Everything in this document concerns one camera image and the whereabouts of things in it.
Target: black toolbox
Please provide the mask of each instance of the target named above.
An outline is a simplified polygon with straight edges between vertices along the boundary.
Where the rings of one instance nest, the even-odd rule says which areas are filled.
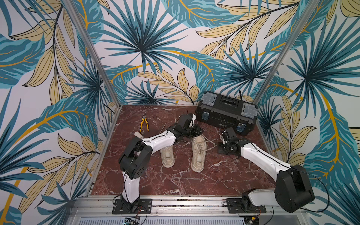
[[[196,120],[219,128],[234,128],[246,136],[254,130],[257,105],[210,91],[205,92],[196,108]]]

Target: pliers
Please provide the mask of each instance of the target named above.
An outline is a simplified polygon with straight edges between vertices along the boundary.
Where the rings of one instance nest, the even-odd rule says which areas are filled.
[[[146,119],[146,115],[145,115],[145,113],[144,113],[143,119],[141,120],[140,132],[141,132],[141,130],[143,129],[143,123],[144,123],[144,121],[146,122],[146,127],[148,128],[148,131],[149,131],[149,123],[148,123],[148,120]]]

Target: blue palm leaf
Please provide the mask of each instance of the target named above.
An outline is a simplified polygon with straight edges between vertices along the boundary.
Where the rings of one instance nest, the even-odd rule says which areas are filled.
[[[105,101],[109,101],[109,98],[104,90],[103,80],[100,77],[99,71],[96,69],[91,58],[86,59],[86,66],[79,61],[82,67],[76,65],[81,72],[74,70],[71,71],[75,74],[75,79],[83,82],[83,84],[68,84],[70,86],[79,87],[80,89],[72,94],[72,96],[78,96],[79,98],[85,98],[86,107],[91,109],[95,113],[97,111],[98,119],[101,116],[104,117],[103,105]]]
[[[152,6],[152,1],[149,1],[147,15],[145,15],[145,0],[142,0],[140,10],[138,8],[137,0],[133,0],[133,13],[130,11],[130,7],[127,5],[126,0],[124,0],[125,12],[113,0],[110,1],[114,4],[120,17],[106,7],[104,7],[104,9],[114,18],[117,25],[103,19],[100,21],[113,29],[112,32],[104,30],[103,34],[115,38],[116,41],[101,41],[121,46],[120,48],[106,48],[108,50],[116,51],[116,53],[111,54],[110,56],[136,53],[136,57],[141,55],[144,71],[146,65],[149,64],[155,74],[157,71],[154,64],[157,64],[160,71],[162,71],[162,64],[170,67],[165,61],[175,63],[175,61],[168,56],[178,58],[178,56],[171,51],[181,50],[169,47],[169,45],[182,39],[171,39],[183,31],[181,30],[172,33],[172,30],[181,24],[181,21],[175,22],[175,18],[173,18],[165,25],[161,26],[160,24],[163,22],[167,13],[165,12],[158,18],[157,13],[159,11],[160,0],[156,0],[154,8]]]
[[[74,192],[70,193],[69,195],[70,197],[68,197],[66,192],[57,182],[56,182],[57,190],[60,194],[61,199],[41,195],[42,199],[48,204],[51,205],[62,204],[62,205],[53,210],[47,210],[39,206],[36,207],[41,215],[48,215],[48,217],[43,221],[41,221],[38,225],[42,225],[45,223],[49,225],[63,225],[70,214],[70,210],[74,205],[75,200],[85,193],[87,185],[89,184],[90,181],[90,179],[87,179],[88,175],[89,173],[86,174],[85,172],[81,175],[81,178],[77,183]]]
[[[17,0],[17,1],[9,0],[8,2],[11,4],[13,9],[26,21],[26,23],[30,27],[32,27],[32,25],[30,24],[29,19],[27,19],[25,17],[24,12],[23,12],[24,10],[33,18],[34,21],[36,21],[36,23],[40,27],[41,27],[41,25],[38,22],[38,19],[33,15],[32,11],[35,12],[37,14],[37,16],[39,16],[50,27],[50,24],[48,23],[48,21],[45,19],[44,15],[43,15],[43,14],[48,15],[48,13],[45,12],[45,10],[42,8],[42,6],[40,6],[38,1],[36,1],[36,0]],[[53,7],[46,0],[42,0],[42,2],[44,2],[48,7],[50,7],[50,9],[53,10],[53,12],[55,12]],[[8,7],[5,4],[5,0],[0,0],[0,10],[2,11],[2,13],[5,17],[5,21],[8,26],[8,35],[10,36],[13,31],[13,26],[11,23],[11,18],[10,18],[10,13],[8,11]]]
[[[360,36],[351,40],[352,37],[360,32],[360,27],[357,24],[358,20],[359,18],[353,21],[351,25],[346,26],[347,28],[342,31],[347,21],[344,20],[340,27],[334,31],[336,24],[335,16],[334,22],[327,35],[325,35],[326,22],[324,22],[317,44],[315,44],[316,39],[314,34],[311,34],[311,46],[309,51],[306,42],[302,43],[304,54],[301,54],[297,49],[295,49],[300,59],[300,64],[296,62],[296,60],[291,59],[294,67],[288,65],[288,68],[301,76],[303,79],[289,97],[295,95],[296,93],[298,94],[293,103],[293,107],[295,107],[300,98],[303,97],[304,101],[301,102],[297,110],[300,110],[301,107],[306,104],[306,116],[310,100],[315,115],[316,102],[319,102],[321,111],[324,111],[321,95],[324,95],[330,102],[331,106],[335,108],[335,104],[328,91],[342,95],[354,96],[336,88],[333,84],[360,87],[360,85],[357,84],[337,80],[337,78],[360,77],[358,72],[354,72],[354,70],[360,69],[359,66],[344,67],[344,65],[360,58],[359,55],[350,57],[353,53],[360,49]]]
[[[5,111],[8,106],[9,98],[11,94],[11,89],[5,99],[3,108],[0,112],[0,128],[3,126]],[[31,139],[39,135],[41,132],[37,131],[32,133],[31,135],[27,136],[26,138],[21,140],[23,133],[35,123],[35,120],[28,122],[27,124],[23,125],[20,129],[18,129],[13,135],[13,128],[15,126],[15,122],[17,120],[18,114],[20,109],[20,103],[16,112],[14,113],[13,117],[6,125],[3,130],[3,133],[0,134],[0,190],[10,192],[15,195],[19,195],[22,197],[26,197],[26,195],[15,185],[9,183],[8,181],[12,180],[42,180],[42,177],[37,174],[29,174],[29,173],[22,173],[22,174],[11,174],[7,175],[8,173],[23,167],[34,167],[34,168],[41,168],[44,169],[43,165],[38,162],[28,162],[28,160],[32,159],[35,156],[38,156],[42,153],[49,152],[50,150],[43,150],[38,151],[33,154],[28,154],[23,156],[32,148],[38,146],[42,142],[46,141],[47,139],[36,141],[28,146],[24,147],[26,143],[28,143]]]
[[[146,90],[144,89],[144,81],[141,82],[140,88],[136,87],[133,83],[132,85],[135,89],[128,87],[129,91],[128,96],[130,98],[126,99],[128,103],[135,105],[163,105],[166,103],[173,104],[175,100],[166,99],[166,98],[157,98],[155,96],[156,91],[159,85],[156,85],[154,90],[151,90],[149,80],[146,82]]]
[[[258,49],[256,47],[254,56],[252,56],[251,50],[249,49],[249,59],[247,59],[241,46],[240,54],[235,49],[234,51],[239,62],[225,52],[232,63],[226,61],[223,62],[224,64],[222,67],[224,68],[224,74],[221,76],[220,80],[225,87],[220,93],[228,90],[226,95],[229,95],[233,91],[239,92],[243,89],[242,93],[249,95],[253,88],[254,81],[261,82],[259,80],[263,80],[266,77],[275,60],[272,59],[274,54],[268,56],[268,53],[265,52],[259,57]]]
[[[272,147],[277,146],[276,137],[273,132],[275,128],[273,128],[273,125],[283,120],[283,118],[277,119],[277,116],[281,112],[282,108],[280,107],[280,104],[274,106],[274,100],[275,98],[273,99],[271,105],[269,104],[269,101],[267,101],[264,105],[259,107],[257,114],[260,126],[266,135],[267,141]]]

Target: white robot arm segment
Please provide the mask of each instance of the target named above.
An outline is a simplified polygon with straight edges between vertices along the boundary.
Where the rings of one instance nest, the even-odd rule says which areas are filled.
[[[241,156],[255,163],[275,181],[280,170],[285,171],[291,168],[290,164],[275,158],[252,143],[248,143],[241,148]]]

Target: cable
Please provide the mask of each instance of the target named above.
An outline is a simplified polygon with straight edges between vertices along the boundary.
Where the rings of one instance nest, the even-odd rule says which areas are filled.
[[[146,217],[144,219],[144,221],[140,224],[140,225],[143,225],[143,223],[146,221],[146,219],[148,218],[148,210],[146,209],[146,207],[144,207],[144,209],[146,210]]]
[[[271,218],[269,219],[269,221],[268,221],[268,222],[266,222],[266,223],[264,223],[263,225],[268,224],[268,223],[270,222],[270,220],[271,220],[271,219],[273,218],[273,216],[274,216],[274,207],[272,207],[272,206],[271,206],[271,208],[273,209],[273,214],[272,214]]]

